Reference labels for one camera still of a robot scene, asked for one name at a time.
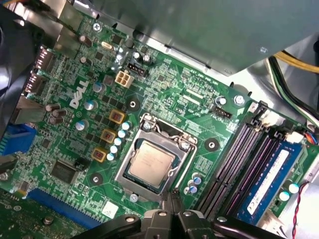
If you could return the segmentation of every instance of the white connector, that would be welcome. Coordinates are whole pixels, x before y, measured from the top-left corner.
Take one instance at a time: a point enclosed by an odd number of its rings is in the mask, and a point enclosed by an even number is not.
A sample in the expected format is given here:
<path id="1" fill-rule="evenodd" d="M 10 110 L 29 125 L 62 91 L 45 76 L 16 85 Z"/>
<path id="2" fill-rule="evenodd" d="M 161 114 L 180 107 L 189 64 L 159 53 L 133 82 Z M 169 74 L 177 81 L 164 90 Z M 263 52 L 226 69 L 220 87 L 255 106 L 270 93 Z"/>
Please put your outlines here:
<path id="1" fill-rule="evenodd" d="M 134 80 L 133 76 L 130 76 L 129 74 L 123 71 L 119 71 L 115 78 L 115 82 L 125 88 L 129 88 L 133 80 Z"/>

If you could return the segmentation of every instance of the black wire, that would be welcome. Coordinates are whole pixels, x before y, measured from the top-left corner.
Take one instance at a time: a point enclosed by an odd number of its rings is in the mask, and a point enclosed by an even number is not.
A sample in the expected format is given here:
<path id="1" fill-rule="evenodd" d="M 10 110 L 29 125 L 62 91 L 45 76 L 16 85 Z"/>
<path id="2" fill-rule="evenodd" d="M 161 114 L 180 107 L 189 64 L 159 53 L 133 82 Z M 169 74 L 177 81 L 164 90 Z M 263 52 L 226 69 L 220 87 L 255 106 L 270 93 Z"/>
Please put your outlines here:
<path id="1" fill-rule="evenodd" d="M 285 81 L 284 75 L 279 67 L 278 61 L 274 56 L 269 57 L 269 63 L 272 67 L 272 69 L 274 70 L 276 76 L 278 77 L 278 83 L 281 86 L 281 88 L 283 89 L 285 95 L 293 102 L 295 103 L 297 106 L 301 107 L 302 109 L 304 109 L 305 111 L 307 111 L 308 113 L 310 113 L 311 115 L 313 115 L 316 119 L 319 120 L 319 112 L 316 111 L 315 109 L 313 109 L 312 107 L 308 106 L 307 104 L 305 104 L 304 102 L 302 102 L 301 100 L 299 100 L 297 97 L 295 97 L 291 91 L 288 88 L 288 85 Z"/>

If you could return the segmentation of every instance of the cable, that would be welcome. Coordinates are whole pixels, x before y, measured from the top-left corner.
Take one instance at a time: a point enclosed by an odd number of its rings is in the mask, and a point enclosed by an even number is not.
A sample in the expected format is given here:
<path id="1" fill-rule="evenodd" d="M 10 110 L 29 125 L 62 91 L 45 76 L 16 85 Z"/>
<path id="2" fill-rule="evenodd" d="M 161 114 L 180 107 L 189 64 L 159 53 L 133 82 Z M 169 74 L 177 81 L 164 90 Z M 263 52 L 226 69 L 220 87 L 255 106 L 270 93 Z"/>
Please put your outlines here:
<path id="1" fill-rule="evenodd" d="M 274 55 L 278 59 L 282 60 L 283 62 L 286 62 L 287 64 L 297 67 L 299 69 L 310 71 L 314 73 L 319 73 L 319 67 L 310 65 L 308 63 L 305 63 L 291 55 L 286 54 L 285 52 L 278 52 Z"/>
<path id="2" fill-rule="evenodd" d="M 295 97 L 291 93 L 291 91 L 289 90 L 288 85 L 285 81 L 285 78 L 283 76 L 283 73 L 279 67 L 277 59 L 272 56 L 269 58 L 269 62 L 270 62 L 270 65 L 271 65 L 273 71 L 275 72 L 275 76 L 277 76 L 275 78 L 277 78 L 277 81 L 278 81 L 279 85 L 281 86 L 281 88 L 283 89 L 285 95 L 287 95 L 287 97 L 289 97 L 290 100 L 293 103 L 295 103 L 298 107 L 307 111 L 310 115 L 313 115 L 317 120 L 319 120 L 319 113 L 316 110 L 314 110 L 313 108 L 311 108 L 310 106 L 308 106 L 307 104 L 305 104 L 304 102 L 299 100 L 297 97 Z"/>
<path id="3" fill-rule="evenodd" d="M 266 59 L 266 67 L 268 68 L 271 81 L 273 82 L 273 86 L 274 86 L 275 91 L 277 92 L 277 94 L 282 99 L 287 101 L 297 112 L 299 112 L 302 116 L 304 116 L 306 119 L 308 119 L 312 124 L 314 124 L 316 127 L 319 127 L 319 120 L 314 118 L 311 114 L 309 114 L 308 112 L 303 110 L 301 107 L 298 107 L 294 102 L 292 102 L 290 100 L 290 98 L 288 96 L 286 96 L 285 92 L 282 90 L 282 87 L 278 83 L 278 80 L 277 80 L 278 77 L 275 76 L 275 74 L 273 72 L 273 68 L 270 65 L 270 60 L 269 59 Z"/>
<path id="4" fill-rule="evenodd" d="M 296 208 L 295 208 L 295 215 L 294 215 L 294 219 L 293 219 L 293 230 L 292 230 L 292 236 L 293 236 L 293 239 L 296 239 L 296 233 L 297 233 L 297 215 L 298 215 L 298 211 L 299 211 L 299 205 L 300 205 L 300 201 L 301 201 L 301 194 L 303 192 L 303 189 L 304 187 L 308 184 L 309 182 L 305 182 L 303 183 L 302 185 L 300 185 L 300 188 L 299 188 L 299 192 L 298 192 L 298 199 L 297 199 L 297 205 L 296 205 Z"/>

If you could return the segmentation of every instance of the capacitor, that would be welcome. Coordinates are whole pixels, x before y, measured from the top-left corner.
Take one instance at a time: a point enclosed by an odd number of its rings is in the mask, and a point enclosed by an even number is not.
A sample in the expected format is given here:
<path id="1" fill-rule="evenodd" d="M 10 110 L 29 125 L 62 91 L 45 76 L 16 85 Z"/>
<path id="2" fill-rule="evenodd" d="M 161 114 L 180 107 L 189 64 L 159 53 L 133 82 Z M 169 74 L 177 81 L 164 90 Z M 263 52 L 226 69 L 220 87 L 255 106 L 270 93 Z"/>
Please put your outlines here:
<path id="1" fill-rule="evenodd" d="M 197 186 L 193 180 L 189 180 L 188 187 L 189 187 L 190 193 L 197 193 Z"/>
<path id="2" fill-rule="evenodd" d="M 120 138 L 115 138 L 114 139 L 114 145 L 120 146 L 122 144 L 122 140 Z"/>
<path id="3" fill-rule="evenodd" d="M 98 103 L 96 101 L 86 101 L 84 103 L 84 109 L 86 109 L 87 111 L 92 111 L 95 110 L 98 107 Z"/>
<path id="4" fill-rule="evenodd" d="M 202 180 L 201 180 L 201 175 L 199 173 L 193 173 L 191 177 L 192 177 L 195 185 L 201 184 Z"/>
<path id="5" fill-rule="evenodd" d="M 299 186 L 297 183 L 292 183 L 289 185 L 288 190 L 290 193 L 295 194 L 299 192 Z"/>
<path id="6" fill-rule="evenodd" d="M 93 66 L 93 62 L 90 59 L 87 59 L 86 57 L 82 56 L 80 58 L 80 62 L 86 66 Z"/>
<path id="7" fill-rule="evenodd" d="M 88 126 L 89 126 L 89 122 L 87 122 L 87 120 L 85 120 L 85 119 L 82 119 L 82 120 L 78 121 L 77 123 L 75 123 L 75 128 L 78 131 L 85 130 Z"/>
<path id="8" fill-rule="evenodd" d="M 95 82 L 92 86 L 92 89 L 95 93 L 103 93 L 106 86 L 100 82 Z"/>
<path id="9" fill-rule="evenodd" d="M 143 57 L 142 57 L 142 55 L 139 52 L 134 52 L 133 53 L 133 58 L 137 62 L 142 62 L 143 61 Z"/>
<path id="10" fill-rule="evenodd" d="M 281 201 L 283 201 L 283 202 L 288 201 L 289 198 L 290 198 L 290 195 L 289 195 L 289 193 L 286 192 L 286 191 L 282 191 L 282 192 L 279 194 L 279 199 L 280 199 Z"/>
<path id="11" fill-rule="evenodd" d="M 46 216 L 44 219 L 43 219 L 43 224 L 49 226 L 53 223 L 53 220 L 54 220 L 54 217 L 52 216 Z"/>
<path id="12" fill-rule="evenodd" d="M 129 130 L 131 128 L 131 123 L 130 122 L 124 122 L 123 124 L 122 124 L 122 129 L 123 130 Z"/>
<path id="13" fill-rule="evenodd" d="M 53 125 L 63 123 L 63 121 L 64 119 L 62 117 L 60 118 L 51 117 L 49 119 L 50 124 L 53 124 Z"/>
<path id="14" fill-rule="evenodd" d="M 118 152 L 118 148 L 115 146 L 115 145 L 112 145 L 111 147 L 110 147 L 110 152 L 112 153 L 112 154 L 116 154 L 117 152 Z"/>
<path id="15" fill-rule="evenodd" d="M 91 41 L 91 39 L 85 35 L 80 36 L 79 41 L 87 47 L 93 46 L 93 42 Z"/>
<path id="16" fill-rule="evenodd" d="M 151 56 L 150 56 L 149 54 L 145 54 L 145 55 L 143 56 L 143 63 L 144 63 L 145 65 L 150 65 L 150 64 L 152 64 L 152 58 L 151 58 Z"/>
<path id="17" fill-rule="evenodd" d="M 219 96 L 215 99 L 215 103 L 220 106 L 224 106 L 227 103 L 227 100 L 223 96 Z"/>
<path id="18" fill-rule="evenodd" d="M 119 138 L 125 138 L 125 136 L 126 136 L 125 130 L 120 130 L 120 131 L 118 132 L 118 136 L 119 136 Z"/>
<path id="19" fill-rule="evenodd" d="M 68 111 L 66 111 L 66 109 L 52 111 L 52 116 L 56 118 L 66 116 L 67 114 L 68 114 Z"/>
<path id="20" fill-rule="evenodd" d="M 109 161 L 113 161 L 114 158 L 115 158 L 115 156 L 114 156 L 114 154 L 112 154 L 112 153 L 108 153 L 108 154 L 106 155 L 106 159 L 109 160 Z"/>
<path id="21" fill-rule="evenodd" d="M 48 112 L 61 109 L 60 104 L 49 104 L 45 106 L 45 110 Z"/>

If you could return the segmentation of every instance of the chip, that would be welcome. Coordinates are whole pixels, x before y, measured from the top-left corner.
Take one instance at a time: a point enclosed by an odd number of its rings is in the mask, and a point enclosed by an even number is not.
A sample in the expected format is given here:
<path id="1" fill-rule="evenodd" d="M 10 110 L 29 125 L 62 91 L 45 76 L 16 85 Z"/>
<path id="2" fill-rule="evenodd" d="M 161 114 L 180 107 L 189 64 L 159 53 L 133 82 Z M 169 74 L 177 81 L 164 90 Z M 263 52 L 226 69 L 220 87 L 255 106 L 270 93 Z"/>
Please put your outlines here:
<path id="1" fill-rule="evenodd" d="M 48 148 L 50 146 L 50 143 L 51 141 L 45 138 L 42 142 L 42 147 Z"/>
<path id="2" fill-rule="evenodd" d="M 115 99 L 110 99 L 110 105 L 115 106 L 117 101 Z"/>
<path id="3" fill-rule="evenodd" d="M 73 184 L 78 176 L 79 172 L 71 165 L 57 160 L 52 168 L 51 175 L 57 179 Z"/>
<path id="4" fill-rule="evenodd" d="M 105 103 L 109 102 L 110 97 L 107 96 L 103 96 L 102 101 L 104 101 Z"/>
<path id="5" fill-rule="evenodd" d="M 96 115 L 94 117 L 94 120 L 96 120 L 97 122 L 101 122 L 101 119 L 102 119 L 102 116 L 100 116 L 100 115 Z"/>
<path id="6" fill-rule="evenodd" d="M 116 138 L 116 132 L 110 128 L 106 128 L 103 130 L 100 138 L 107 143 L 113 143 Z"/>
<path id="7" fill-rule="evenodd" d="M 131 159 L 129 173 L 158 188 L 167 177 L 174 159 L 173 154 L 144 140 Z"/>
<path id="8" fill-rule="evenodd" d="M 96 161 L 103 163 L 107 155 L 107 151 L 103 148 L 95 148 L 91 154 L 92 158 Z"/>
<path id="9" fill-rule="evenodd" d="M 93 134 L 87 133 L 85 138 L 88 139 L 88 140 L 92 140 L 93 139 Z"/>
<path id="10" fill-rule="evenodd" d="M 158 81 L 160 81 L 160 82 L 164 81 L 164 79 L 165 79 L 164 76 L 161 76 L 161 75 L 160 75 L 160 76 L 158 77 Z"/>
<path id="11" fill-rule="evenodd" d="M 95 54 L 95 59 L 98 59 L 98 60 L 102 60 L 102 58 L 103 58 L 103 54 L 101 53 L 101 52 L 97 52 L 96 54 Z"/>
<path id="12" fill-rule="evenodd" d="M 121 43 L 122 38 L 119 35 L 114 35 L 112 38 L 112 42 L 119 45 Z"/>
<path id="13" fill-rule="evenodd" d="M 113 109 L 110 113 L 109 120 L 113 121 L 114 123 L 121 124 L 123 123 L 125 116 L 126 115 L 124 112 L 117 109 Z"/>
<path id="14" fill-rule="evenodd" d="M 98 136 L 94 136 L 93 142 L 99 143 L 100 142 L 100 138 Z"/>
<path id="15" fill-rule="evenodd" d="M 121 103 L 121 102 L 118 102 L 118 104 L 116 105 L 116 107 L 117 107 L 118 109 L 120 109 L 120 110 L 123 108 L 123 106 L 124 106 L 124 104 Z"/>
<path id="16" fill-rule="evenodd" d="M 108 118 L 106 118 L 106 117 L 104 117 L 103 120 L 102 120 L 102 123 L 103 123 L 103 124 L 106 124 L 106 125 L 107 125 L 109 122 L 110 122 L 110 120 L 109 120 Z"/>

